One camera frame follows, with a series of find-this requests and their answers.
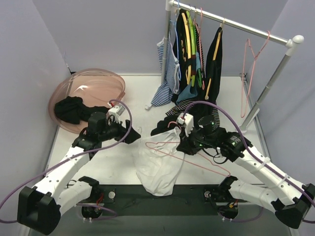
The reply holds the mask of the white tank top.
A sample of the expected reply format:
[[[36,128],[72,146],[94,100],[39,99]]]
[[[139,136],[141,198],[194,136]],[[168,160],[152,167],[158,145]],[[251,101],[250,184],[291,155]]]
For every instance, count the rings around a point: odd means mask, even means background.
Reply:
[[[180,131],[175,127],[139,142],[138,153],[134,156],[136,174],[145,190],[156,197],[173,193],[185,157],[177,151]]]

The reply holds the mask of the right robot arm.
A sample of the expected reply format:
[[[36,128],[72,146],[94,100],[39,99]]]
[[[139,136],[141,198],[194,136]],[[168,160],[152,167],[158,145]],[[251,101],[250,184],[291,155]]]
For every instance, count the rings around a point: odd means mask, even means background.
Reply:
[[[275,214],[286,226],[298,229],[315,199],[315,186],[303,184],[275,166],[246,138],[218,126],[212,116],[205,116],[194,127],[193,116],[180,114],[180,144],[177,147],[188,155],[213,148],[222,157],[244,168],[259,179],[264,187],[251,185],[238,177],[227,177],[218,187],[221,199],[244,200]]]

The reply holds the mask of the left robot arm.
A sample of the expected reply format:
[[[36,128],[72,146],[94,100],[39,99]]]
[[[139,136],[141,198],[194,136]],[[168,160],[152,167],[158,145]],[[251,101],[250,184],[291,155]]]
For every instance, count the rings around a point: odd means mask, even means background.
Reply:
[[[119,120],[115,112],[91,114],[87,127],[73,141],[60,163],[48,169],[46,177],[33,187],[24,187],[18,197],[18,223],[49,235],[69,209],[83,200],[96,202],[101,197],[99,181],[81,177],[69,188],[74,175],[103,149],[102,143],[114,139],[131,144],[140,139],[132,128],[132,118]]]

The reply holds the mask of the blue striped tank top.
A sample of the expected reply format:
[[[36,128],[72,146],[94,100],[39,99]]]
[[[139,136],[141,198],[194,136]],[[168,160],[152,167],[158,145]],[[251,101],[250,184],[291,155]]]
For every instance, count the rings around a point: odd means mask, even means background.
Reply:
[[[167,41],[165,72],[162,73],[163,81],[151,100],[151,105],[153,107],[169,104],[173,98],[173,95],[178,95],[181,92],[180,81],[182,76],[178,49],[179,36],[177,24],[173,21],[171,21],[171,24],[173,25],[175,31],[175,41],[172,45],[170,41],[171,35],[169,33],[169,38]]]

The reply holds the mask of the yellow hanger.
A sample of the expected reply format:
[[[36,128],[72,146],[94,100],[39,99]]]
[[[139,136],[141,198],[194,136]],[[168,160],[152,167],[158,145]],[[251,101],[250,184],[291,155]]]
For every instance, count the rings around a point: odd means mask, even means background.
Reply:
[[[190,43],[188,21],[187,21],[185,13],[182,13],[182,18],[183,18],[184,27],[185,27],[187,55],[188,55],[188,58],[186,60],[186,62],[187,62],[186,79],[187,79],[187,85],[189,85],[190,80],[191,80],[191,43]]]

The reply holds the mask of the green hanger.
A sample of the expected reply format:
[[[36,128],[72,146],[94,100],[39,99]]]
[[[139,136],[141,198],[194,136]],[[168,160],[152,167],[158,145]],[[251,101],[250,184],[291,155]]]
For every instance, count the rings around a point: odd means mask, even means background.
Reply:
[[[204,90],[204,82],[202,81],[202,73],[201,73],[201,61],[199,52],[197,49],[197,41],[198,37],[196,37],[196,28],[195,24],[191,18],[191,14],[189,11],[186,11],[187,20],[188,20],[188,27],[190,32],[190,46],[191,46],[191,56],[193,59],[193,67],[191,68],[191,79],[192,84],[191,86],[198,86],[202,90]]]

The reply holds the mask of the black garment on table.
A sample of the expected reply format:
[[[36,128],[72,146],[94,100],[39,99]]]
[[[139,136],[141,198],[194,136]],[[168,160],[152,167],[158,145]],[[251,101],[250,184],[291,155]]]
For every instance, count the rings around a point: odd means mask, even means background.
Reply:
[[[164,133],[168,130],[174,129],[175,127],[179,127],[178,125],[175,124],[177,120],[177,115],[171,115],[171,116],[166,116],[163,120],[160,120],[157,123],[156,128],[154,128],[150,135],[154,136],[160,133]]]

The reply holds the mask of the black striped garment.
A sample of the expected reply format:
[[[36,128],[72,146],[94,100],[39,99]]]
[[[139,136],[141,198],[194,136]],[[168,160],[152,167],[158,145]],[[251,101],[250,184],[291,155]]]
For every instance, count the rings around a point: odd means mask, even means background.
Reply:
[[[171,108],[168,112],[166,112],[165,114],[167,116],[172,116],[172,115],[180,115],[181,113],[183,113],[186,109],[186,107],[192,103],[196,101],[195,98],[189,98],[183,101],[180,101],[178,105],[174,106],[173,108]],[[211,115],[214,116],[216,122],[218,125],[220,125],[220,117],[219,117],[219,112],[216,108],[213,108]]]

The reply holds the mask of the pink transparent basket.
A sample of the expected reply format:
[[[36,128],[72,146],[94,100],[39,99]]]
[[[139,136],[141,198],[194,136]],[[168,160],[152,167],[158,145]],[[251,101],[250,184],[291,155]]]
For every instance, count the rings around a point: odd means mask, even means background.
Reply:
[[[108,102],[112,99],[121,100],[125,95],[125,81],[113,72],[103,69],[86,69],[78,71],[60,83],[50,98],[48,111],[51,119],[61,128],[79,134],[88,126],[88,122],[70,124],[56,118],[54,106],[57,102],[71,97],[81,97],[88,107],[105,106],[110,109]]]

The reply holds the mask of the light blue garment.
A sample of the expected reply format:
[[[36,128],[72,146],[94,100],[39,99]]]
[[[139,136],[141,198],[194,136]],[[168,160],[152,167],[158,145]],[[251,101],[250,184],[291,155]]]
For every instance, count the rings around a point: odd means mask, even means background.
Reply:
[[[189,85],[187,85],[184,90],[178,95],[176,104],[179,105],[179,103],[183,100],[194,98],[198,95],[197,88],[202,87],[202,76],[201,76],[201,62],[200,62],[200,55],[198,52],[196,52],[196,69],[197,73],[195,75],[194,83],[192,79],[190,80]]]

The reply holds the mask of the black garment in basket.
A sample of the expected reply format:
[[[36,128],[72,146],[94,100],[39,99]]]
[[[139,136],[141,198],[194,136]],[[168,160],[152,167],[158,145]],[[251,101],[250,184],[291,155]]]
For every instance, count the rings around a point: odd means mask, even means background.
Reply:
[[[80,124],[81,121],[88,122],[92,113],[101,112],[106,114],[108,110],[105,106],[88,107],[83,103],[83,99],[77,96],[68,96],[54,106],[56,118],[75,125]]]

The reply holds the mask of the black shirt yellow print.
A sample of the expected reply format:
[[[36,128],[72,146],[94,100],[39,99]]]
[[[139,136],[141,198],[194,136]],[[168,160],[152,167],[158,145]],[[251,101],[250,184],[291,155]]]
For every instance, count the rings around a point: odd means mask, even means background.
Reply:
[[[176,33],[177,39],[173,44],[173,52],[178,57],[179,65],[180,65],[180,85],[179,85],[179,93],[181,93],[184,88],[187,86],[187,79],[186,79],[186,69],[187,69],[187,45],[186,45],[186,34],[185,34],[185,27],[182,18],[182,13],[185,13],[186,18],[186,10],[180,9],[179,14],[176,21]],[[193,67],[193,60],[191,57],[191,67]]]

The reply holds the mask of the metal clothes rack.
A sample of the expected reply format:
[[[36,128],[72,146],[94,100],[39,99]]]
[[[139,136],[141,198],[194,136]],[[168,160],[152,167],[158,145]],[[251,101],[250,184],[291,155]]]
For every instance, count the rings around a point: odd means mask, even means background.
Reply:
[[[240,129],[243,133],[247,131],[247,128],[249,124],[255,119],[257,116],[259,110],[260,110],[260,104],[263,102],[263,100],[266,98],[267,94],[271,90],[271,87],[275,83],[275,81],[279,78],[280,74],[282,73],[284,67],[288,63],[289,59],[292,57],[292,55],[295,53],[297,50],[298,46],[301,45],[304,42],[304,37],[302,35],[296,35],[292,39],[284,39],[276,35],[272,35],[266,31],[262,31],[238,22],[235,22],[233,20],[230,20],[228,18],[222,17],[215,15],[210,12],[206,12],[200,8],[192,7],[188,4],[180,3],[178,0],[167,0],[166,5],[165,5],[165,27],[164,27],[164,37],[163,37],[163,55],[162,55],[162,64],[161,64],[161,83],[164,83],[166,81],[166,66],[167,66],[167,53],[168,53],[168,48],[167,48],[167,43],[168,39],[170,38],[169,35],[169,29],[171,25],[171,11],[172,8],[176,9],[184,9],[188,11],[193,11],[195,14],[198,14],[200,16],[203,16],[204,18],[208,18],[211,20],[214,20],[216,22],[221,23],[222,26],[230,26],[239,30],[242,30],[244,32],[256,35],[261,38],[265,38],[269,41],[284,45],[287,48],[287,51],[279,63],[278,67],[276,68],[275,72],[271,76],[269,82],[265,86],[264,90],[260,94],[259,98],[255,102],[255,104],[252,106],[251,110],[247,114],[245,120],[243,123],[240,125]]]

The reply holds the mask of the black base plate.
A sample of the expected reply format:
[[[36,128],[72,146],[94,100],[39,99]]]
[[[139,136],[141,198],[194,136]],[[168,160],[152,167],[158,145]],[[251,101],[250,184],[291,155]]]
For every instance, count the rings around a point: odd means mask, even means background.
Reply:
[[[175,185],[169,196],[157,197],[142,185],[100,185],[98,193],[83,200],[115,211],[119,216],[210,216],[221,205],[237,202],[217,184]]]

